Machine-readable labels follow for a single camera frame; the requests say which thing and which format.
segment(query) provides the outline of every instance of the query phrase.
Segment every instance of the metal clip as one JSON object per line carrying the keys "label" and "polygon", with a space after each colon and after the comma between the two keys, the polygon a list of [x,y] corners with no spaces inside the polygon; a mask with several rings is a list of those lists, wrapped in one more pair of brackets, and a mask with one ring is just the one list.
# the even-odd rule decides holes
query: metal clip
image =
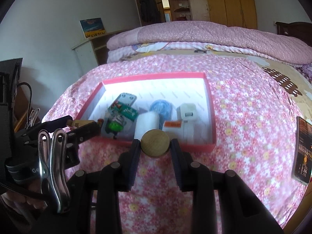
{"label": "metal clip", "polygon": [[38,118],[39,112],[40,112],[40,108],[37,108],[36,110],[31,111],[29,115],[27,129],[32,127],[35,124],[35,121]]}
{"label": "metal clip", "polygon": [[64,169],[66,144],[67,134],[62,129],[55,130],[52,141],[46,130],[38,134],[41,192],[53,198],[57,213],[68,211],[70,204]]}

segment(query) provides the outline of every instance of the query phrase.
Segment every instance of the finger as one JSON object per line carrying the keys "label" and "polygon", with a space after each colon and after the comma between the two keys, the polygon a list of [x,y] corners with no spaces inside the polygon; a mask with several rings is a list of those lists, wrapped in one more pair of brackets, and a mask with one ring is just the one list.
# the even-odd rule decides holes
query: finger
{"label": "finger", "polygon": [[23,195],[20,195],[18,193],[12,192],[12,191],[7,191],[2,195],[3,198],[6,198],[9,201],[15,201],[19,203],[25,203],[26,198]]}
{"label": "finger", "polygon": [[[34,180],[29,185],[28,189],[33,192],[40,192],[40,180],[39,179]],[[26,198],[26,201],[29,205],[33,205],[35,209],[43,208],[45,205],[44,201],[36,200],[33,198],[29,198],[29,197]]]}
{"label": "finger", "polygon": [[46,206],[44,201],[36,201],[33,205],[35,209],[42,209]]}
{"label": "finger", "polygon": [[21,212],[18,210],[18,208],[16,208],[15,204],[13,201],[8,200],[4,194],[2,194],[2,199],[4,201],[5,204],[7,204],[11,209],[15,210],[18,214],[21,215]]}

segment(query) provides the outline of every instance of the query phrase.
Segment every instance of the folded blanket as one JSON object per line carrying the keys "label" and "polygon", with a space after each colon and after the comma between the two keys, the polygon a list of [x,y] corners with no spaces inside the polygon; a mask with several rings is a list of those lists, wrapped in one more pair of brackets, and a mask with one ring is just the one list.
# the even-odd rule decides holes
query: folded blanket
{"label": "folded blanket", "polygon": [[174,21],[139,27],[112,37],[107,47],[115,50],[140,43],[174,41],[250,48],[288,63],[312,63],[312,47],[297,38],[206,21]]}

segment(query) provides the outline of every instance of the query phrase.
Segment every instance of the doorway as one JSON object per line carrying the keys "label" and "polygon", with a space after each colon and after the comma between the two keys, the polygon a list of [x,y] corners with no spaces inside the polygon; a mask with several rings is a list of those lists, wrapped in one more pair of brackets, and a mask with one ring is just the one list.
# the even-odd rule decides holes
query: doorway
{"label": "doorway", "polygon": [[165,20],[166,22],[171,22],[172,17],[171,17],[169,0],[162,0],[162,3],[163,3],[163,11],[165,13]]}

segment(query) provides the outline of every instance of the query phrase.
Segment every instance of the pink floral bedsheet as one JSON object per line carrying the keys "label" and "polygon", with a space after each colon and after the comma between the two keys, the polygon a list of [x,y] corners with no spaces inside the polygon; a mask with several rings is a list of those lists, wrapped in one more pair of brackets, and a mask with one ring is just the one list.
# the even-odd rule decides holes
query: pink floral bedsheet
{"label": "pink floral bedsheet", "polygon": [[109,50],[153,42],[203,42],[255,50],[292,64],[311,64],[312,47],[270,32],[227,27],[206,21],[174,21],[120,33],[107,42]]}
{"label": "pink floral bedsheet", "polygon": [[[284,227],[306,189],[291,179],[300,110],[273,78],[246,58],[160,54],[102,65],[71,85],[44,121],[75,118],[102,80],[170,71],[204,72],[210,84],[217,144],[212,153],[194,153],[193,159],[211,170],[235,170]],[[99,137],[91,139],[80,146],[81,163],[67,170],[67,176],[79,169],[101,170],[125,150]],[[160,159],[141,155],[132,190],[120,193],[120,212],[127,234],[189,233],[191,193],[179,191],[170,154]]]}

